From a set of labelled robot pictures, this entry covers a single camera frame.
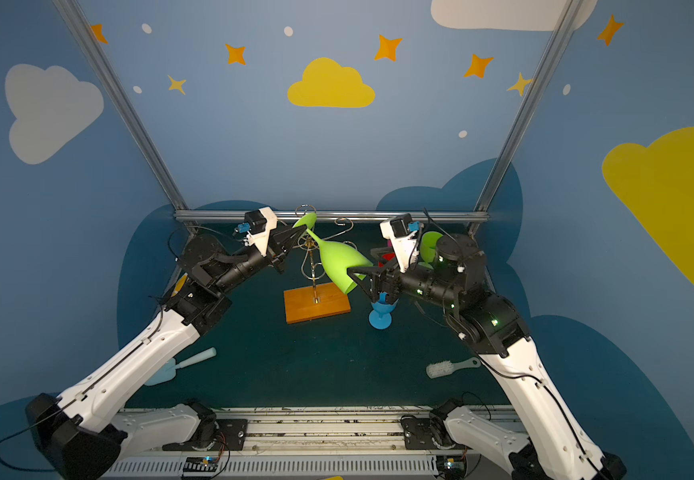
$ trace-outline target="metal beam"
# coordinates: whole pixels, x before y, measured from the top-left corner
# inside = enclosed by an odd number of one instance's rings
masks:
[[[233,223],[243,221],[243,210],[177,210],[174,218],[180,222]],[[396,215],[411,214],[414,220],[427,220],[423,212],[377,212],[377,211],[318,211],[318,222],[331,222],[346,218],[355,223],[378,223]],[[275,215],[283,221],[296,221],[302,214],[294,210],[275,210]],[[446,224],[472,224],[488,220],[486,212],[430,212],[432,220]]]
[[[576,20],[576,14],[585,0],[567,0],[563,12],[560,14],[555,30],[552,32],[550,41],[544,48],[544,53],[541,56],[539,65],[534,72],[534,80],[529,84],[528,93],[526,93],[523,101],[520,103],[520,108],[515,116],[515,121],[510,128],[510,133],[507,135],[505,144],[502,146],[499,156],[488,175],[480,197],[477,198],[475,211],[485,212],[491,206],[491,201],[494,199],[497,188],[505,177],[507,168],[510,166],[512,158],[517,152],[518,146],[521,144],[523,135],[528,129],[528,124],[539,106],[542,95],[546,90],[546,86],[550,83],[552,74],[555,72],[560,58],[566,51],[571,35],[573,34],[573,23]],[[470,234],[475,234],[477,225],[473,223],[469,226]]]
[[[150,164],[150,168],[155,173],[155,177],[158,178],[160,186],[166,191],[171,204],[177,210],[186,210],[189,208],[187,202],[184,201],[177,184],[174,182],[174,178],[171,177],[171,173],[160,157],[155,143],[153,143],[152,138],[144,129],[142,120],[125,94],[121,80],[115,73],[112,63],[104,54],[102,46],[89,28],[88,20],[86,20],[80,5],[75,0],[54,0],[54,5],[64,19],[64,23],[70,29],[72,36],[75,37],[75,41],[86,56],[88,63],[92,65],[94,73],[97,74],[99,81],[102,82],[104,90],[108,92],[118,113],[121,114],[123,122],[142,150],[144,159]]]

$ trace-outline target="wooden base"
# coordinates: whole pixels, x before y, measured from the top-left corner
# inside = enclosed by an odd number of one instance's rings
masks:
[[[350,312],[349,298],[335,284],[317,285],[317,292],[320,302],[315,303],[311,286],[284,291],[285,322],[305,322]]]

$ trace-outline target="blue wall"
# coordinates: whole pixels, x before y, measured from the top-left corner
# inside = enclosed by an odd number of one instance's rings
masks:
[[[498,3],[484,2],[480,17]],[[521,72],[531,78],[550,36],[447,28],[430,0],[81,4],[102,25],[104,51],[193,208],[248,200],[373,210],[401,187],[443,187],[497,156],[521,102],[507,89]],[[394,62],[375,60],[380,35],[403,39]],[[245,47],[245,64],[228,64],[226,44]],[[473,54],[494,59],[483,78],[465,77]],[[289,87],[321,57],[355,68],[373,103],[289,101]],[[184,94],[169,90],[169,76],[186,81]]]
[[[16,64],[58,65],[102,89],[50,0],[0,0],[0,405],[61,391],[118,350],[126,249],[141,220],[168,203],[104,92],[102,114],[57,153],[39,164],[20,160],[9,143],[15,115],[4,90]],[[36,99],[66,93],[49,87]],[[164,238],[151,242],[144,255],[170,273]],[[162,293],[165,281],[147,294]],[[9,404],[12,421],[1,436],[25,426],[23,404]],[[16,476],[3,469],[0,478]]]
[[[624,25],[606,46],[598,36],[612,14]],[[522,298],[570,406],[635,466],[631,478],[694,478],[694,285],[612,192],[602,164],[620,144],[647,147],[693,126],[694,2],[600,0],[515,158],[522,201],[500,188],[498,221],[479,232],[486,251],[515,246],[490,258],[496,287]],[[683,167],[694,172],[694,157]],[[683,193],[675,205],[694,202],[694,190]],[[694,228],[690,216],[674,221]],[[516,244],[500,222],[519,230]]]

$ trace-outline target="yellow cloud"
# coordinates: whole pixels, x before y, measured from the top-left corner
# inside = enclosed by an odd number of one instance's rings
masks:
[[[289,101],[300,107],[361,108],[371,105],[375,96],[357,70],[331,58],[313,60],[304,69],[302,81],[289,87]]]
[[[613,193],[694,285],[694,127],[648,148],[621,144],[602,163]]]

